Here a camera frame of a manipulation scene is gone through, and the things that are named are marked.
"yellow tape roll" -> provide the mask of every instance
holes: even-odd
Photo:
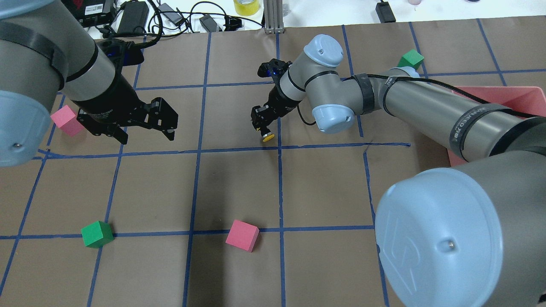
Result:
[[[256,14],[260,8],[258,0],[233,0],[235,11],[241,16],[250,16]]]

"white label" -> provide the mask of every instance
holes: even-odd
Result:
[[[89,5],[88,7],[85,7],[85,15],[102,13],[103,6],[103,4]]]

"pink bin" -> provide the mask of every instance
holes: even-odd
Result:
[[[546,97],[536,86],[458,86],[474,96],[498,103],[519,112],[546,116]],[[466,163],[448,150],[451,166]]]

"cube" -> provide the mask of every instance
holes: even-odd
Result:
[[[416,50],[412,49],[408,53],[404,54],[402,58],[400,59],[400,62],[398,62],[397,67],[413,67],[413,69],[417,70],[421,66],[421,63],[425,60],[425,58],[419,54]]]
[[[95,223],[82,228],[81,236],[84,239],[85,246],[94,249],[114,240],[110,225],[101,221],[96,221]]]
[[[59,111],[53,113],[51,119],[57,127],[71,137],[84,129],[77,120],[76,113],[67,105],[64,105]]]
[[[259,232],[258,227],[235,220],[225,242],[247,252],[252,252]]]

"pink cube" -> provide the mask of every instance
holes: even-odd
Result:
[[[235,220],[225,242],[247,252],[252,252],[259,232],[258,227]]]
[[[71,137],[84,129],[76,119],[76,113],[67,105],[64,105],[59,111],[53,113],[51,119],[57,127]]]

